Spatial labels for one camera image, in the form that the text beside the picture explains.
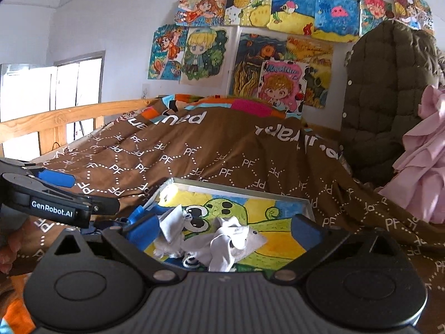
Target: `screw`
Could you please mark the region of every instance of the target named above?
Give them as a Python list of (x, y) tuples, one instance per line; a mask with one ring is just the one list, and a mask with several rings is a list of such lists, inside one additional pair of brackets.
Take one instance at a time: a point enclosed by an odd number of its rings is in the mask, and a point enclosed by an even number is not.
[(176, 274), (170, 270), (158, 270), (153, 274), (153, 278), (158, 281), (172, 281)]
[(280, 281), (293, 281), (297, 278), (297, 275), (292, 270), (278, 270), (274, 276)]

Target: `ridged black surface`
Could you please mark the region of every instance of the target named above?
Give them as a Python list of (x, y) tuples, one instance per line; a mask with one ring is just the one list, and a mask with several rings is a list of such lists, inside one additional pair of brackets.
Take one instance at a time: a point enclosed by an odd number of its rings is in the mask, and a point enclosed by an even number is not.
[[(52, 332), (38, 329), (35, 333)], [(178, 285), (154, 289), (143, 308), (130, 320), (100, 333), (352, 334), (359, 332), (339, 328), (325, 321), (306, 306), (296, 289), (272, 284), (262, 273), (191, 272)], [(407, 327), (391, 333), (418, 332)]]

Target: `wooden bed frame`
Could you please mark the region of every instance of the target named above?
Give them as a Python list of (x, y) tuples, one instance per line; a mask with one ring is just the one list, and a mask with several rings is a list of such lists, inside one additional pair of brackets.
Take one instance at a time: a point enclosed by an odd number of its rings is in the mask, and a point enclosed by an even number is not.
[[(66, 125), (85, 119), (94, 119), (94, 129), (104, 125), (104, 117), (123, 114), (131, 110), (145, 108), (151, 100), (121, 100), (109, 103), (83, 105), (73, 108), (53, 110), (34, 114), (23, 118), (13, 119), (0, 123), (0, 157), (3, 157), (1, 144), (9, 139), (17, 138), (37, 132), (39, 136), (40, 154), (54, 150), (55, 144), (59, 147), (66, 145)], [(334, 129), (309, 124), (319, 135), (338, 141), (340, 132)], [(23, 295), (26, 275), (13, 276), (11, 281), (19, 297)]]

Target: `wooden bed rail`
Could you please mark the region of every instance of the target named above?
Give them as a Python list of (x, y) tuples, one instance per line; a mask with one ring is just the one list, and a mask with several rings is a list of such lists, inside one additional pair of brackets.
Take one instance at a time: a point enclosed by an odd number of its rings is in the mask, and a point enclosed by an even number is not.
[(104, 117), (122, 114), (147, 106), (150, 100), (121, 100), (109, 103), (82, 105), (52, 110), (0, 123), (0, 143), (9, 139), (38, 132), (40, 154), (51, 152), (54, 144), (66, 144), (66, 125), (85, 119), (94, 119), (94, 129), (104, 124)]

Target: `blanket with pf print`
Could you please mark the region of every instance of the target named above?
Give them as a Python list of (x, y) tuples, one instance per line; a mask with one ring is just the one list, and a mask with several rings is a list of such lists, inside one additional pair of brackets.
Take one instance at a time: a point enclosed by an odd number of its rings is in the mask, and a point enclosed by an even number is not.
[[(319, 225), (382, 227), (428, 290), (422, 333), (445, 332), (445, 227), (414, 218), (355, 181), (332, 143), (272, 105), (171, 95), (127, 114), (45, 166), (76, 177), (73, 191), (117, 197), (128, 215), (170, 177), (306, 198)], [(63, 229), (35, 219), (12, 274), (32, 271)]]

